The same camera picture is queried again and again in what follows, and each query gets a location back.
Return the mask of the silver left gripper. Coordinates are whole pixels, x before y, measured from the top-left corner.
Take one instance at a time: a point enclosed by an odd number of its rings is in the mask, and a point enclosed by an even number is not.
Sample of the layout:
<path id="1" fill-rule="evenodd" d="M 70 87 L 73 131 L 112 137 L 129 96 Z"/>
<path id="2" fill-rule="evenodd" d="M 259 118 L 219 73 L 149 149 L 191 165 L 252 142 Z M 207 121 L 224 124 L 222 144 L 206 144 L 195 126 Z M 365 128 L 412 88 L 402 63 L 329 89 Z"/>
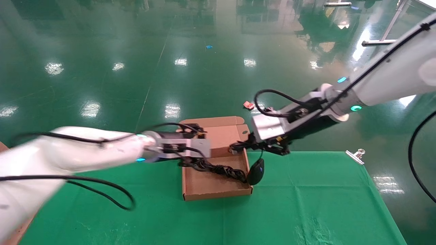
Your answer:
<path id="1" fill-rule="evenodd" d="M 154 144 L 150 145 L 150 161 L 180 159 L 180 167 L 207 170 L 207 161 L 196 158 L 210 157 L 211 144 L 208 139 L 196 138 L 188 132 L 163 131 L 151 131 L 150 138 L 154 140 Z"/>

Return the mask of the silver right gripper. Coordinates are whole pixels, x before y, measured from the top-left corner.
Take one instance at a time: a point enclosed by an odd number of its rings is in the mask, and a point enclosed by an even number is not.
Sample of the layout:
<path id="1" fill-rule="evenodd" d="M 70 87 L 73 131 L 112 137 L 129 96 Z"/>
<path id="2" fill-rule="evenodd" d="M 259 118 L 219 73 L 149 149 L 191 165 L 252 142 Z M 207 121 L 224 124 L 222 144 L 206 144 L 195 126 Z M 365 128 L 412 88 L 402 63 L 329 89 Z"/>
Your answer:
<path id="1" fill-rule="evenodd" d="M 229 146 L 229 152 L 241 153 L 244 149 L 262 149 L 275 155 L 290 154 L 287 143 L 274 141 L 286 136 L 290 141 L 304 138 L 332 127 L 337 123 L 337 104 L 329 100 L 304 100 L 306 106 L 291 103 L 272 114 L 291 114 L 290 117 L 271 117 L 264 114 L 252 118 L 254 141 L 237 141 Z"/>

